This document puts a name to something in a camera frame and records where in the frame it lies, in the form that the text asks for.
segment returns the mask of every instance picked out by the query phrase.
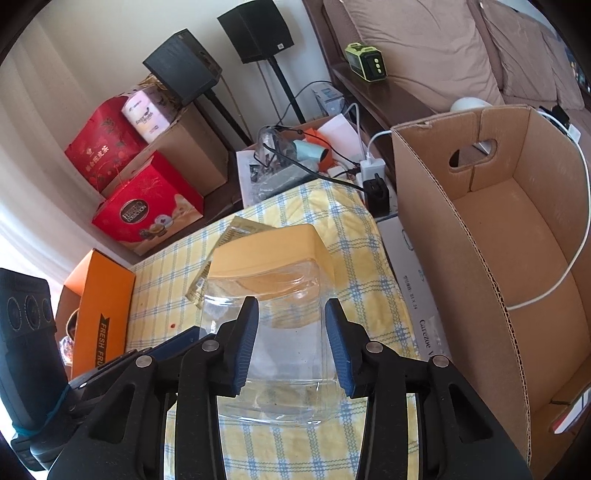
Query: plastic container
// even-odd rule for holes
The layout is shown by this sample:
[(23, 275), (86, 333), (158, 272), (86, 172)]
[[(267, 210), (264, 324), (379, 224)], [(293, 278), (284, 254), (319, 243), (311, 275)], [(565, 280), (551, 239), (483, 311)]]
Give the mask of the plastic container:
[(288, 425), (335, 416), (344, 398), (324, 325), (334, 297), (330, 255), (311, 225), (257, 233), (216, 249), (201, 327), (215, 333), (238, 316), (246, 296), (259, 301), (259, 326), (240, 395), (218, 398), (219, 414)]

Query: plaid tablecloth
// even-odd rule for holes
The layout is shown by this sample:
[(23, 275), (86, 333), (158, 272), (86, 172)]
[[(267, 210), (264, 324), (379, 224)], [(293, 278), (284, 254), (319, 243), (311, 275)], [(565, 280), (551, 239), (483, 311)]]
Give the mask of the plaid tablecloth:
[[(336, 293), (349, 320), (400, 355), (418, 358), (412, 325), (389, 268), (375, 222), (357, 193), (317, 180), (238, 215), (280, 227), (311, 223), (332, 255)], [(193, 325), (200, 312), (185, 298), (188, 286), (232, 217), (220, 220), (136, 265), (127, 347), (158, 345)], [(409, 397), (409, 478), (417, 477), (417, 426)], [(338, 418), (318, 426), (279, 428), (220, 419), (230, 480), (353, 479), (366, 401), (345, 401)], [(168, 413), (166, 480), (174, 479), (175, 409)]]

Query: clear plastic container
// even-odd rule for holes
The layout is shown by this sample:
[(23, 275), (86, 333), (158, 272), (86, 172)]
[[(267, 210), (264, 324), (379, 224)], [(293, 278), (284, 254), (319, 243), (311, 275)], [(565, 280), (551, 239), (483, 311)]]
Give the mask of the clear plastic container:
[(335, 296), (329, 277), (306, 259), (246, 276), (208, 278), (201, 320), (207, 333), (236, 319), (246, 296), (259, 301), (246, 385), (236, 398), (218, 398), (220, 415), (282, 426), (335, 416), (344, 396), (324, 325), (324, 306)]

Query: red gift box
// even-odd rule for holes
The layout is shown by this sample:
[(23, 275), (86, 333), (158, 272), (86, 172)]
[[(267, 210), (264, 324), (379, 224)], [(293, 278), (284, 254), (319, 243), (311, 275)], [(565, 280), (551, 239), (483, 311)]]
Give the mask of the red gift box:
[(98, 107), (65, 152), (99, 192), (148, 145), (121, 112), (127, 100), (114, 97)]
[(203, 197), (156, 151), (98, 209), (92, 223), (144, 255), (203, 217)]

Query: speaker stand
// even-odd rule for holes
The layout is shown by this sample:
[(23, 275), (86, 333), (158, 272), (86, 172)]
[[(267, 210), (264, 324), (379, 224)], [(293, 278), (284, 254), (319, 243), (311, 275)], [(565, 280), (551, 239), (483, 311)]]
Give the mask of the speaker stand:
[(284, 90), (285, 94), (287, 95), (287, 98), (289, 99), (291, 106), (294, 108), (294, 112), (295, 112), (295, 115), (296, 115), (298, 121), (301, 124), (305, 124), (306, 119), (304, 117), (304, 114), (301, 112), (300, 106), (297, 104), (296, 97), (294, 97), (294, 92), (291, 91), (291, 88), (290, 88), (289, 84), (287, 83), (287, 80), (285, 79), (283, 72), (279, 68), (279, 64), (277, 63), (277, 60), (275, 59), (275, 57), (271, 56), (267, 59), (267, 61), (271, 64), (271, 68), (273, 69), (273, 72), (275, 72), (275, 75), (277, 75), (277, 78), (279, 79), (279, 83), (283, 87), (283, 90)]
[(220, 102), (219, 98), (217, 98), (217, 95), (215, 93), (213, 93), (213, 90), (209, 89), (207, 92), (204, 93), (204, 95), (213, 104), (213, 106), (217, 109), (217, 111), (222, 114), (222, 117), (224, 117), (226, 119), (226, 122), (229, 123), (230, 127), (233, 128), (233, 130), (240, 137), (240, 139), (245, 143), (245, 145), (247, 147), (252, 145), (254, 143), (252, 141), (252, 138), (249, 137), (242, 128), (240, 128), (240, 125), (238, 125), (238, 122), (236, 122), (236, 120), (234, 120), (234, 117), (232, 115), (230, 115), (230, 112), (228, 112), (228, 110), (226, 110), (226, 107), (224, 107), (224, 105)]

